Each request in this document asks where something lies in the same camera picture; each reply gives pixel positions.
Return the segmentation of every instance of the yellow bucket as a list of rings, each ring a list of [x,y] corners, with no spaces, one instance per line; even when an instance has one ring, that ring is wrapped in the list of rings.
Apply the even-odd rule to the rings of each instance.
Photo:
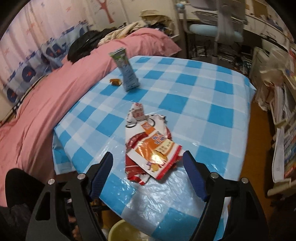
[[[123,219],[113,225],[108,235],[108,241],[147,241],[148,239],[149,236]]]

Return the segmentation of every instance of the black bag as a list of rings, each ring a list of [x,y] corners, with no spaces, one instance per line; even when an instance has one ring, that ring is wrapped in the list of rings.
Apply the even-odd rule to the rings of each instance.
[[[114,30],[116,30],[116,28],[106,28],[102,32],[97,30],[86,32],[72,43],[68,52],[68,60],[75,63],[79,59],[90,55],[91,51],[97,47],[100,40]]]

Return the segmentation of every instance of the snack bag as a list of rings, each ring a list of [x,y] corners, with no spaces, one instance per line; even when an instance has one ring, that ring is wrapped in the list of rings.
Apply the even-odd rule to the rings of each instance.
[[[134,103],[126,125],[128,179],[142,185],[149,176],[160,180],[183,154],[182,147],[170,138],[164,116],[144,115],[142,104]]]
[[[138,78],[135,75],[133,68],[126,56],[126,49],[120,48],[115,50],[109,55],[115,60],[118,68],[123,75],[123,88],[125,91],[129,91],[140,85]]]

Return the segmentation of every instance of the plastic tablecloth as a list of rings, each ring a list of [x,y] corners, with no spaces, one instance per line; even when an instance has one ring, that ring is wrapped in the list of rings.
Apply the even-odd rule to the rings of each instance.
[[[133,102],[166,116],[173,141],[211,172],[237,180],[242,168],[255,88],[242,74],[217,65],[167,57],[130,59],[139,88],[109,84],[115,69],[88,91],[55,127],[57,174],[87,172],[107,151],[114,166],[101,200],[140,231],[161,240],[189,240],[204,209],[182,162],[161,181],[140,186],[125,174],[125,118]],[[222,215],[215,239],[223,235]]]

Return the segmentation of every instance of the tree wall decal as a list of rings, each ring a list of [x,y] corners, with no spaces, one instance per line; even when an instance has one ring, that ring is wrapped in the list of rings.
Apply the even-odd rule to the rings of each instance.
[[[100,2],[100,0],[97,0],[97,2],[101,5],[101,8],[99,10],[101,10],[101,9],[105,10],[108,20],[109,20],[109,23],[114,23],[114,20],[113,20],[112,16],[110,15],[109,10],[107,8],[107,0],[105,0],[104,2]]]

